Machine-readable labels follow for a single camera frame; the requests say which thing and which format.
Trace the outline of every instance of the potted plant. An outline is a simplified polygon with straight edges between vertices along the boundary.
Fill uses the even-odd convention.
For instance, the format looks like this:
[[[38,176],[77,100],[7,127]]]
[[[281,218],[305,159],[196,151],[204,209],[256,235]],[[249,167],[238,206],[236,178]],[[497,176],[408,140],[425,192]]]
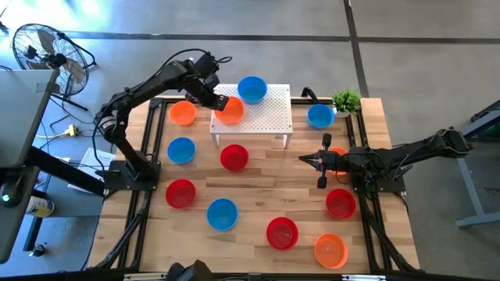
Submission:
[[[334,101],[334,113],[336,118],[346,118],[360,107],[359,92],[350,88],[337,91],[332,97]]]

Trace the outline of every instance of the bowl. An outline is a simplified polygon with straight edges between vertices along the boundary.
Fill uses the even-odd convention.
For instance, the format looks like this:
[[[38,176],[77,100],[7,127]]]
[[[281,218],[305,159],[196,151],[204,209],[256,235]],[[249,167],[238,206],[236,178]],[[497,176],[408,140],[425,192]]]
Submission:
[[[216,117],[220,122],[226,125],[238,124],[245,114],[243,101],[236,97],[229,97],[226,107],[223,111],[215,110]]]
[[[258,104],[267,93],[267,84],[262,78],[248,76],[237,85],[237,92],[245,103]]]
[[[325,200],[328,213],[336,219],[349,219],[356,211],[356,200],[344,189],[330,191]]]
[[[344,148],[330,148],[330,151],[335,151],[339,156],[344,155],[347,151]],[[337,176],[343,176],[347,174],[347,172],[336,172],[336,171],[328,171],[330,174],[337,173]]]
[[[206,217],[215,230],[229,230],[238,221],[238,208],[233,201],[220,198],[210,204]]]
[[[177,125],[189,126],[195,121],[196,107],[189,101],[179,101],[172,105],[169,116]]]
[[[267,226],[267,241],[277,250],[290,250],[298,240],[298,228],[295,223],[284,217],[273,219]]]
[[[172,140],[166,153],[169,159],[176,164],[186,164],[195,157],[195,143],[187,137],[178,137]]]
[[[339,269],[347,261],[348,249],[339,236],[328,233],[314,243],[316,260],[327,269]]]
[[[247,165],[248,152],[239,144],[228,145],[220,153],[220,163],[231,172],[237,172]]]
[[[326,129],[334,119],[334,111],[327,105],[313,105],[307,112],[307,123],[317,130]]]
[[[166,202],[174,208],[186,208],[195,200],[195,185],[185,179],[174,180],[165,192]]]

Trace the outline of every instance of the pegboard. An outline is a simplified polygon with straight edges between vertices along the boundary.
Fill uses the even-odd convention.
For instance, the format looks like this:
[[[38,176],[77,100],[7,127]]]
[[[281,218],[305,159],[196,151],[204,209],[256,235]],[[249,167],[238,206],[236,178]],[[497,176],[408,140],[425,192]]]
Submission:
[[[237,97],[237,84],[219,84],[216,94]],[[257,105],[245,104],[245,116],[236,125],[225,125],[212,111],[210,133],[292,133],[290,85],[267,85],[267,94]]]

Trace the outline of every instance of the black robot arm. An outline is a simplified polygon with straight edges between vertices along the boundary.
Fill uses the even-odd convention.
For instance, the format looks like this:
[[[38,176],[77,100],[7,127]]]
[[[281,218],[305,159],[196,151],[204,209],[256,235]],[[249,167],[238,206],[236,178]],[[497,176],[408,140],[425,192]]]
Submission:
[[[401,172],[401,167],[404,165],[433,157],[462,158],[473,149],[462,133],[453,129],[439,130],[423,140],[399,145],[392,149],[354,147],[345,155],[328,151],[330,142],[331,135],[325,133],[322,150],[299,157],[300,160],[310,164],[321,173],[318,188],[326,187],[325,171],[327,170],[362,174],[367,182],[380,178],[395,180],[409,170],[405,169]]]
[[[132,88],[125,88],[114,94],[111,101],[104,104],[94,118],[101,135],[115,144],[125,155],[126,169],[136,180],[150,176],[150,165],[145,155],[135,151],[126,139],[126,128],[130,111],[167,90],[186,90],[186,99],[210,109],[223,110],[229,98],[218,95],[213,89],[219,84],[216,71],[219,62],[209,53],[204,52],[197,61],[171,61],[162,66],[155,75]]]

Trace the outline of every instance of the gray floor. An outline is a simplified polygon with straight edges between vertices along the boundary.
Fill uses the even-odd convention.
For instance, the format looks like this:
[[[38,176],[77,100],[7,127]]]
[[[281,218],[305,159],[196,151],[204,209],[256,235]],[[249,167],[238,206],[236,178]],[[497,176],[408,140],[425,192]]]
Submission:
[[[132,34],[348,35],[341,0],[65,2],[13,2],[2,22],[14,29],[37,22],[61,30]],[[500,37],[497,1],[352,0],[352,6],[359,36]],[[91,71],[84,92],[75,97],[91,112],[111,94],[151,75],[173,52],[190,47],[205,48],[217,56],[234,56],[233,62],[221,67],[222,83],[258,75],[268,83],[290,84],[295,95],[310,86],[323,96],[358,85],[351,44],[347,42],[83,39],[77,43],[93,52],[99,64]],[[394,144],[416,141],[451,125],[460,128],[472,114],[500,97],[499,44],[361,44],[360,49],[370,97],[383,99]],[[0,37],[0,62],[17,68],[6,37]],[[84,120],[91,119],[91,114],[76,109],[72,112]],[[51,105],[44,122],[61,115],[61,110]],[[56,128],[62,130],[69,123],[67,120]],[[50,148],[54,155],[81,158],[89,146],[89,139],[65,139]],[[109,150],[103,140],[98,147]],[[498,148],[479,146],[467,159],[488,212],[500,211],[500,193],[490,190],[498,187],[495,167],[500,159],[493,151]],[[432,273],[498,279],[500,224],[467,230],[455,227],[455,219],[473,214],[456,161],[432,159],[417,164],[405,176],[405,182],[422,268]],[[17,241],[11,260],[0,265],[0,276],[19,274],[21,266],[29,273],[80,269],[95,222],[95,217],[47,220],[39,242],[46,242],[53,254],[28,258],[20,252]],[[78,231],[63,231],[66,228]]]

